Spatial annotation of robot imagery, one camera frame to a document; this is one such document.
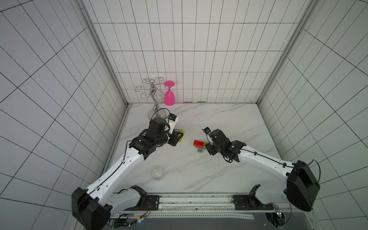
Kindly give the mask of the red lego brick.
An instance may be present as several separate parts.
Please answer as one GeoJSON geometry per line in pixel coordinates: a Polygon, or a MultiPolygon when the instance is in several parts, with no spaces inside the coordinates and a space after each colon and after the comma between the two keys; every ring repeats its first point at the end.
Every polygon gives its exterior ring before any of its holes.
{"type": "Polygon", "coordinates": [[[204,148],[205,147],[205,142],[194,140],[193,146],[195,146],[196,148],[204,148]]]}

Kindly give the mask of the long lime lego brick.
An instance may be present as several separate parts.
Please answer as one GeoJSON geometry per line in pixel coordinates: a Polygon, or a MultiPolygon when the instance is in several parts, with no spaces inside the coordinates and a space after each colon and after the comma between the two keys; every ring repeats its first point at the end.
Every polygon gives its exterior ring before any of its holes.
{"type": "Polygon", "coordinates": [[[184,132],[183,130],[180,130],[180,129],[179,129],[179,130],[178,130],[178,133],[180,133],[180,135],[179,135],[179,138],[180,138],[180,139],[179,139],[179,141],[178,141],[178,142],[180,143],[180,142],[182,141],[182,138],[183,138],[183,136],[184,136],[185,132],[184,132]]]}

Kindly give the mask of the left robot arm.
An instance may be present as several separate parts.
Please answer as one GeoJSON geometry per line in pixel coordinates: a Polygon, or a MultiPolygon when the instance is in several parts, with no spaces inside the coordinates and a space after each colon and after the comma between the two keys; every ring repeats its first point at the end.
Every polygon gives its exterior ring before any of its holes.
{"type": "Polygon", "coordinates": [[[87,230],[101,230],[109,219],[127,209],[144,209],[147,193],[138,186],[114,194],[129,172],[138,167],[157,148],[169,144],[176,146],[183,133],[175,130],[179,118],[155,117],[149,127],[129,142],[125,154],[99,179],[86,189],[77,188],[71,196],[73,217],[87,230]]]}

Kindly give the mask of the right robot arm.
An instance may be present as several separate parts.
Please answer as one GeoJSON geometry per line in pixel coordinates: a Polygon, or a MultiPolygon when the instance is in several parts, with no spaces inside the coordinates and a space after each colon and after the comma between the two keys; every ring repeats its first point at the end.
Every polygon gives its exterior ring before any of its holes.
{"type": "Polygon", "coordinates": [[[209,154],[220,153],[228,163],[238,162],[251,165],[272,176],[278,185],[265,187],[255,185],[251,192],[263,204],[289,203],[299,210],[310,212],[320,191],[319,179],[310,165],[303,161],[296,163],[266,155],[246,143],[229,138],[220,130],[203,129],[209,138],[206,149],[209,154]]]}

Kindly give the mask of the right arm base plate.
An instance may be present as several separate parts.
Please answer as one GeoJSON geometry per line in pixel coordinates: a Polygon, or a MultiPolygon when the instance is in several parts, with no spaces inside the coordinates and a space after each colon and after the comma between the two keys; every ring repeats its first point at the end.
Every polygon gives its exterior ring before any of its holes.
{"type": "Polygon", "coordinates": [[[233,195],[236,210],[273,210],[271,204],[262,204],[254,195],[233,195]]]}

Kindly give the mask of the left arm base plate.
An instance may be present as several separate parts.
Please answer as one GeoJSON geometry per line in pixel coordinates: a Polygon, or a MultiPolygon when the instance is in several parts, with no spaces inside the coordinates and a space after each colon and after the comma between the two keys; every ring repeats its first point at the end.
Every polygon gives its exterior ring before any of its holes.
{"type": "Polygon", "coordinates": [[[127,208],[124,211],[143,211],[143,210],[153,210],[159,209],[160,196],[159,195],[144,195],[142,196],[137,205],[131,208],[127,208]]]}

